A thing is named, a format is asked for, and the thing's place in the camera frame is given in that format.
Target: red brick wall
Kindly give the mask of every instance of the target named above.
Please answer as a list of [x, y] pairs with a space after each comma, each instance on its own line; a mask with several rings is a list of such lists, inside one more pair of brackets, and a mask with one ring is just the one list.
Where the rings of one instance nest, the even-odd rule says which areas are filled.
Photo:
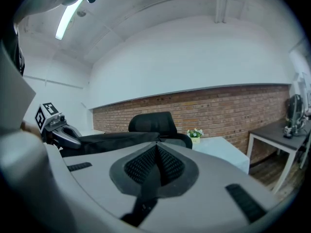
[[[177, 130], [202, 129], [204, 137], [222, 136], [243, 153], [247, 151], [249, 130], [285, 116], [287, 85], [252, 85], [154, 96], [112, 104], [93, 110], [95, 130], [126, 132], [137, 114], [170, 111]], [[255, 140], [251, 162], [275, 149]]]

